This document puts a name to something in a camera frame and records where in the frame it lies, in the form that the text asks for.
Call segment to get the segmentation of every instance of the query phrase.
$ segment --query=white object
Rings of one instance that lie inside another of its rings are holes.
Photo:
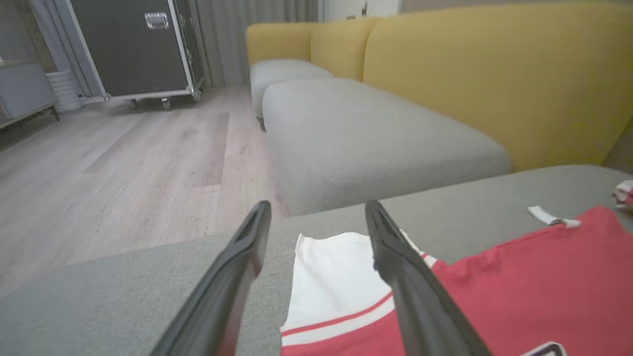
[[[554,215],[551,215],[550,213],[543,210],[543,208],[541,208],[541,206],[539,205],[535,207],[529,207],[527,210],[530,212],[530,214],[532,214],[532,216],[549,226],[556,224],[565,224],[568,228],[580,226],[579,220],[561,219],[559,217],[555,217]]]
[[[57,96],[58,102],[55,108],[58,112],[63,113],[82,107],[73,72],[65,70],[63,72],[47,73],[46,77],[51,83],[55,96]]]
[[[355,232],[327,239],[299,235],[294,252],[282,346],[313,343],[358,330],[394,310],[391,288],[373,268],[368,236]],[[420,253],[432,268],[437,260]]]
[[[627,198],[630,192],[633,191],[633,181],[623,181],[615,187],[613,197],[615,198],[616,208],[627,208]]]
[[[400,13],[400,0],[324,0],[323,17],[326,22],[345,20],[349,16],[361,18],[367,5],[369,17],[385,17]]]

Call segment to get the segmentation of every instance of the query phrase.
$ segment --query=yellow cushion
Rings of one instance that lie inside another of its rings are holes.
[[[312,64],[336,77],[363,80],[365,44],[377,18],[321,23],[314,28]]]
[[[515,170],[600,164],[633,116],[633,8],[541,3],[381,20],[363,81],[488,134]]]
[[[294,59],[310,61],[310,37],[314,22],[256,23],[246,29],[248,64]]]

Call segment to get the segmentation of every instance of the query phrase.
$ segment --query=metal latch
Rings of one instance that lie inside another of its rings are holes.
[[[145,23],[150,30],[169,29],[166,13],[145,13]]]

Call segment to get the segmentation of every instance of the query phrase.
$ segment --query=gray sofa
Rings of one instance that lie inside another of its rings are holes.
[[[323,68],[300,60],[272,60],[255,63],[251,67],[251,97],[255,116],[263,118],[264,92],[274,83],[316,78],[334,78],[334,76]]]
[[[457,120],[351,79],[272,82],[280,61],[255,64],[251,85],[293,216],[510,173],[505,149]]]
[[[386,199],[393,219],[425,251],[454,262],[543,227],[527,207],[575,217],[631,175],[562,166]],[[616,212],[633,233],[633,216]],[[251,287],[238,355],[278,355],[299,233],[367,233],[362,205],[273,223],[264,268]],[[147,355],[229,234],[65,267],[0,300],[0,354]]]

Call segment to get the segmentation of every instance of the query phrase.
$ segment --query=light wood flooring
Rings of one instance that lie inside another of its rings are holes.
[[[0,296],[67,264],[233,231],[259,200],[289,216],[247,87],[172,107],[93,102],[0,152]]]

